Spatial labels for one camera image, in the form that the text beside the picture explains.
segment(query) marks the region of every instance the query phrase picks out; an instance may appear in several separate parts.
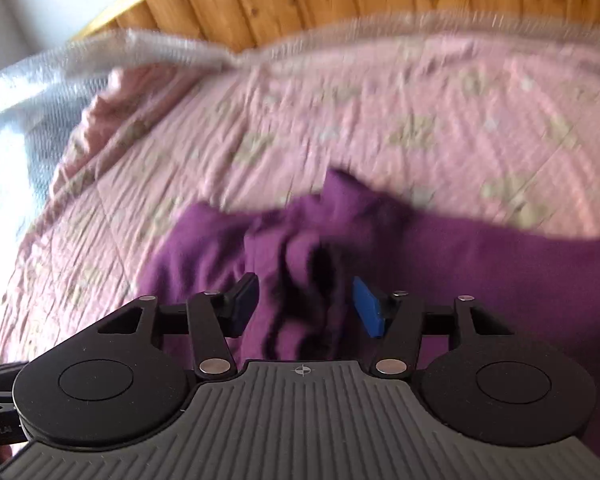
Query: clear plastic wrap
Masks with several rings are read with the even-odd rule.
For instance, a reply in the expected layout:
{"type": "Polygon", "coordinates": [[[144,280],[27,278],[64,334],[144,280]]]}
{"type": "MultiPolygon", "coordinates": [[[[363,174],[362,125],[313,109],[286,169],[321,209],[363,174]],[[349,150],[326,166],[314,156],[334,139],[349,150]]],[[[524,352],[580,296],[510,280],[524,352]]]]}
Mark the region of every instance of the clear plastic wrap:
{"type": "Polygon", "coordinates": [[[595,44],[600,30],[557,20],[486,13],[389,14],[304,32],[235,55],[221,46],[153,32],[117,30],[67,44],[0,72],[0,297],[20,235],[42,209],[49,181],[85,106],[114,67],[151,62],[248,68],[327,46],[445,31],[595,44]]]}

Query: silver rivet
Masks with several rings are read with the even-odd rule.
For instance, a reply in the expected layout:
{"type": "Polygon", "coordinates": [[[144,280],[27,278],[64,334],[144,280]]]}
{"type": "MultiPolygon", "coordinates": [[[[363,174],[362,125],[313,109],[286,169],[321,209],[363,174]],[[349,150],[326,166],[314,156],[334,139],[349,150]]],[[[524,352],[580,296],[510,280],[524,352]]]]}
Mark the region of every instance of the silver rivet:
{"type": "Polygon", "coordinates": [[[209,375],[218,375],[228,372],[231,368],[229,361],[225,359],[206,359],[200,363],[200,371],[209,375]]]}
{"type": "Polygon", "coordinates": [[[406,372],[407,365],[400,359],[382,359],[376,363],[376,370],[381,374],[396,375],[406,372]]]}

